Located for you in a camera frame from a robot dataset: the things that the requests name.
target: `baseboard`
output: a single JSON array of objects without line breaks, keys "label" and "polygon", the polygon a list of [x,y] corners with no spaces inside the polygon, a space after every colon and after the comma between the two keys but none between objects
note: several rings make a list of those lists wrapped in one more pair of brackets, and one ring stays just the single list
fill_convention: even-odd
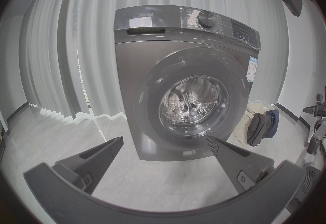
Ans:
[{"label": "baseboard", "polygon": [[299,121],[303,123],[304,126],[306,126],[308,128],[308,130],[310,131],[310,124],[307,123],[306,120],[304,120],[304,118],[302,118],[301,116],[299,117]]},{"label": "baseboard", "polygon": [[28,105],[28,102],[26,102],[25,104],[23,104],[21,107],[19,107],[15,112],[12,113],[11,116],[8,117],[7,119],[7,123],[8,123],[8,126],[9,126],[9,121],[16,115],[18,114],[19,111],[21,111],[25,106]]},{"label": "baseboard", "polygon": [[277,108],[281,109],[283,112],[285,112],[288,116],[290,116],[293,120],[295,120],[296,122],[299,120],[299,118],[292,113],[291,111],[289,111],[288,109],[286,109],[283,105],[276,103],[274,104]]}]

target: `washing machine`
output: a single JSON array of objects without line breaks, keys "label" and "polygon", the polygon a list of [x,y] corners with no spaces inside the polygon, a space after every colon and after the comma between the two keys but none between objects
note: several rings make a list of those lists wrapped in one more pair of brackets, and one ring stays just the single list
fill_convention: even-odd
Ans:
[{"label": "washing machine", "polygon": [[258,31],[197,8],[133,6],[116,10],[114,40],[139,158],[211,156],[205,136],[227,140],[246,109],[258,64]]}]

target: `white laundry basket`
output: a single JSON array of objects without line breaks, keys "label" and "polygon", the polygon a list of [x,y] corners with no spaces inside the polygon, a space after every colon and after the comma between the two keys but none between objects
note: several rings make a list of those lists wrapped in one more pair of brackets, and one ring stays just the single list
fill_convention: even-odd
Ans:
[{"label": "white laundry basket", "polygon": [[266,114],[267,111],[275,109],[258,101],[255,103],[249,103],[247,107],[249,107],[252,112],[246,110],[241,121],[233,130],[234,136],[244,146],[249,146],[247,144],[247,132],[255,113]]}]

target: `white curtain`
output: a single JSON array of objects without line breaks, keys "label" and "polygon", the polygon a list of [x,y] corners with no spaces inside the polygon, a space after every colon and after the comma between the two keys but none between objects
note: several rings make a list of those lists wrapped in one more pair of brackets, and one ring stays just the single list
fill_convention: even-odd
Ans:
[{"label": "white curtain", "polygon": [[23,19],[20,71],[27,101],[63,116],[89,113],[77,53],[67,43],[68,0],[34,0]]},{"label": "white curtain", "polygon": [[[27,26],[32,30],[31,39],[26,42],[31,41],[35,58],[50,60],[46,66],[36,65],[38,75],[45,76],[34,77],[42,106],[63,114],[75,111],[71,110],[71,103],[83,107],[81,96],[84,94],[76,70],[78,52],[84,87],[94,115],[114,116],[123,111],[114,51],[114,14],[119,8],[147,4],[202,8],[259,31],[262,49],[249,99],[268,104],[278,99],[288,57],[287,23],[281,0],[36,0],[31,7],[35,15],[28,19]],[[44,56],[44,51],[51,54],[51,58]],[[68,89],[64,86],[66,73],[70,75],[68,82],[72,86]],[[58,94],[52,96],[50,92],[54,89]]]}]

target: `gray tile floor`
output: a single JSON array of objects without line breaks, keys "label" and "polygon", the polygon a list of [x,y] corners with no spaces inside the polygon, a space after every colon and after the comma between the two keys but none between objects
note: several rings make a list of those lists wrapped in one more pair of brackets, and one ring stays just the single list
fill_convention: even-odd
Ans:
[{"label": "gray tile floor", "polygon": [[[138,210],[181,211],[212,205],[238,194],[214,157],[178,162],[140,161],[124,116],[115,120],[97,117],[96,123],[106,140],[122,135],[124,146],[94,191],[94,197]],[[3,156],[4,172],[30,210],[43,223],[54,223],[31,194],[23,172],[42,161],[53,165],[103,143],[104,139],[94,120],[75,124],[61,115],[42,115],[34,107],[12,119],[10,128]],[[276,135],[248,149],[273,158],[275,166],[286,159],[295,162],[308,134],[301,122],[280,111]],[[233,134],[229,142],[242,146]],[[283,211],[274,223],[281,223],[288,215]]]}]

